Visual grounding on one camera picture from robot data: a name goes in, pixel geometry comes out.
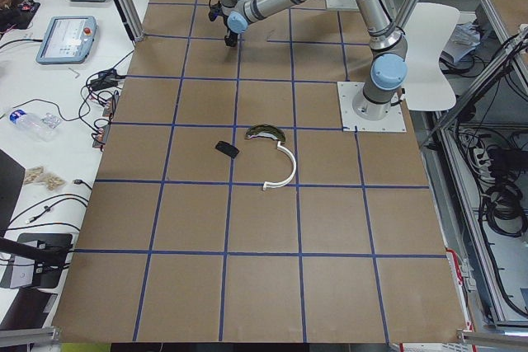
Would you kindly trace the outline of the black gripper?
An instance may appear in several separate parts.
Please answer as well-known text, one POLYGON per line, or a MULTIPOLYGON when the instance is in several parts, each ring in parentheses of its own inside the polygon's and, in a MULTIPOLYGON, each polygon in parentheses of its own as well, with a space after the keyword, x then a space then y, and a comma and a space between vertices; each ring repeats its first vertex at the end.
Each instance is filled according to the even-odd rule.
POLYGON ((238 33, 231 31, 230 29, 227 29, 226 36, 224 37, 224 43, 230 48, 236 48, 238 37, 239 37, 238 33))

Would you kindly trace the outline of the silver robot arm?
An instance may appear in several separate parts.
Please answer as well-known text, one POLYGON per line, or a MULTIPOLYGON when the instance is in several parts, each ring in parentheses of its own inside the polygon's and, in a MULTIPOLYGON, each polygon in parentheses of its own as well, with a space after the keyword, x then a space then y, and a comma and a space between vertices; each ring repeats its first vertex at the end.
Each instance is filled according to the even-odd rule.
MULTIPOLYGON (((208 18, 221 18, 227 29, 224 42, 229 47, 248 27, 278 12, 308 0, 219 0, 209 5, 208 18)), ((337 0, 324 0, 327 9, 340 10, 337 0)), ((369 76, 353 99, 355 113, 364 120, 378 121, 394 106, 393 97, 408 74, 408 42, 402 27, 389 13, 385 0, 354 0, 370 37, 372 53, 369 76)))

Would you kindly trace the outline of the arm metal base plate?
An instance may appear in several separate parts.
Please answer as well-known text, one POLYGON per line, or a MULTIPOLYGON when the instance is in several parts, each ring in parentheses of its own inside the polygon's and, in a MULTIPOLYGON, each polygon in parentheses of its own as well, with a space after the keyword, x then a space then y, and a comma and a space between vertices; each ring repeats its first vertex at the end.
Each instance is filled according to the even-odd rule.
POLYGON ((325 0, 326 9, 330 11, 358 12, 356 0, 325 0))
POLYGON ((406 133, 401 102, 394 94, 382 105, 364 97, 363 82, 337 82, 342 130, 344 132, 406 133))

